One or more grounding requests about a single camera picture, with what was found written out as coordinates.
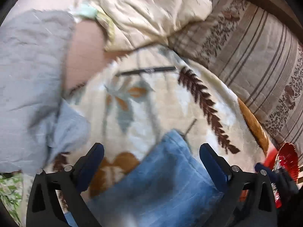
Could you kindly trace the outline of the grey pillow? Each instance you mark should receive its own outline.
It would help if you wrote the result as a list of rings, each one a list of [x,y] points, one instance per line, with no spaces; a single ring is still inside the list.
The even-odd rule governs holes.
[[[27,11],[1,26],[1,172],[33,175],[88,140],[90,125],[62,97],[74,30],[65,11]]]

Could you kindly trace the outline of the green patterned quilt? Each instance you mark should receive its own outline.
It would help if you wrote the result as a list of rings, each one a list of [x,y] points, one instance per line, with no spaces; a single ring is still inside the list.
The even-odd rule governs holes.
[[[1,173],[1,201],[17,226],[21,226],[20,204],[23,198],[21,172]]]

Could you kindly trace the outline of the striped floral bedsheet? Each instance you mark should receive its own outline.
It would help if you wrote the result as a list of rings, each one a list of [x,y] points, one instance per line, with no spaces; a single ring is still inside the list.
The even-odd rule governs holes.
[[[266,10],[246,0],[211,0],[205,21],[169,38],[169,47],[214,73],[277,144],[302,156],[302,44]]]

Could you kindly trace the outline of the cream satin pillow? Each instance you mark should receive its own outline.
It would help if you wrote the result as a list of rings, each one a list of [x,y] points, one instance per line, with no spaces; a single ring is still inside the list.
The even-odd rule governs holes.
[[[205,21],[210,0],[81,0],[70,10],[77,22],[97,21],[107,33],[105,50],[131,51],[168,38],[191,22]]]

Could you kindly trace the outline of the cream leaf pattern blanket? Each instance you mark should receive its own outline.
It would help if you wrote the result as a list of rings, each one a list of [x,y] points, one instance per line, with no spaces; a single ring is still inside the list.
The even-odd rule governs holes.
[[[116,76],[169,66],[177,70]],[[47,173],[74,166],[95,143],[102,144],[104,158],[85,191],[86,204],[140,165],[171,130],[183,137],[202,165],[199,149],[205,143],[230,165],[247,172],[264,159],[269,147],[261,124],[233,91],[203,66],[162,46],[140,49],[112,62],[66,101],[89,122],[89,139],[71,152],[58,154]],[[77,226],[63,193],[58,199],[69,226]]]

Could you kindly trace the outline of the blue denim jeans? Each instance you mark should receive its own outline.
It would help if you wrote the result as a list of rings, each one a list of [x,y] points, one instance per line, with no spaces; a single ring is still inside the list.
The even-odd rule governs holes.
[[[171,130],[87,206],[101,226],[194,226],[206,222],[222,196],[183,137]]]

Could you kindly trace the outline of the black pen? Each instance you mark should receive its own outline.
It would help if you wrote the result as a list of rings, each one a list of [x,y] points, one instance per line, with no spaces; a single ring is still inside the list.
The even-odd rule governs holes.
[[[125,72],[118,72],[116,76],[130,76],[130,75],[140,75],[140,74],[153,74],[159,72],[174,72],[177,68],[175,66],[169,67],[154,67],[154,68],[144,68],[144,69],[137,69]]]

